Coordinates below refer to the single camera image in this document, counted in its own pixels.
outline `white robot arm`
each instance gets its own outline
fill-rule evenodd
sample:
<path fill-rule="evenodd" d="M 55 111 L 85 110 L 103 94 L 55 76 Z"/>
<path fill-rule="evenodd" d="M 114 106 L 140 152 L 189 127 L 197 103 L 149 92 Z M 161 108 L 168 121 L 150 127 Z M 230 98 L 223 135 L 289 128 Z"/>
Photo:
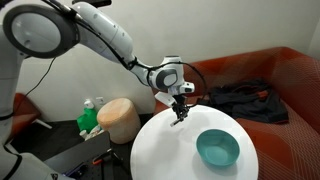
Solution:
<path fill-rule="evenodd" d="M 54 58 L 81 43 L 106 59 L 121 63 L 142 84 L 166 90 L 156 98 L 176 112 L 178 121 L 173 124 L 187 116 L 188 107 L 180 95 L 193 92 L 194 85 L 184 81 L 180 57 L 165 57 L 157 67 L 145 65 L 132 54 L 130 36 L 95 7 L 84 2 L 72 8 L 56 0 L 43 2 L 53 8 L 17 6 L 5 14 L 3 26 L 0 25 L 0 179 L 68 179 L 33 155 L 14 155 L 2 146 L 11 130 L 20 66 L 28 56 Z"/>

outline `teal bowl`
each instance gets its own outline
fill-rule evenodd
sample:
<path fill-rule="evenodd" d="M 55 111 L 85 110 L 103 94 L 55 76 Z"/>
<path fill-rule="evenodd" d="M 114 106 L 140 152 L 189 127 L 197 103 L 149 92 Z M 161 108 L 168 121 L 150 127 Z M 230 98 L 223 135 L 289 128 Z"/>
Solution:
<path fill-rule="evenodd" d="M 240 154 L 237 140 L 229 133 L 218 129 L 202 132 L 197 139 L 197 150 L 203 161 L 216 167 L 234 164 Z"/>

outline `white round table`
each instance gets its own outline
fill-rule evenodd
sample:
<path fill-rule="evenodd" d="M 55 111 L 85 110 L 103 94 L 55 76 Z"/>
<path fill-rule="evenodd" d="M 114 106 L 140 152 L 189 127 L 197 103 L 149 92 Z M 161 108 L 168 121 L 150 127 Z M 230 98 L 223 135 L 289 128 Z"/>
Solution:
<path fill-rule="evenodd" d="M 134 180 L 212 180 L 258 178 L 258 158 L 245 130 L 230 116 L 216 109 L 197 105 L 183 122 L 172 109 L 150 119 L 137 135 L 131 151 Z M 240 155 L 232 166 L 214 168 L 201 160 L 196 140 L 201 132 L 221 129 L 238 141 Z"/>

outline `black cloth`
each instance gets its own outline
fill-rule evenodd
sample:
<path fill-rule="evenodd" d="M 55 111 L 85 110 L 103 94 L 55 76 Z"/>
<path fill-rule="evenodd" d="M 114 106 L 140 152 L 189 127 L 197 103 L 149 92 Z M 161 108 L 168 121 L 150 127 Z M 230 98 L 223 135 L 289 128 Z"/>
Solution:
<path fill-rule="evenodd" d="M 264 123 L 283 123 L 289 119 L 280 97 L 262 78 L 214 87 L 209 97 L 209 106 L 234 119 Z"/>

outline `beige cylinder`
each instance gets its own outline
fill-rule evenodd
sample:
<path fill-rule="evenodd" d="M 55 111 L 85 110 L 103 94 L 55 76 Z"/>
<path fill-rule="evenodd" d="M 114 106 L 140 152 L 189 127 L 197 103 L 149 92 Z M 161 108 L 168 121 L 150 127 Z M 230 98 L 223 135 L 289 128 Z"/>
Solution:
<path fill-rule="evenodd" d="M 124 144 L 133 140 L 141 123 L 133 103 L 126 98 L 115 99 L 104 105 L 98 112 L 98 123 L 110 133 L 110 140 Z"/>

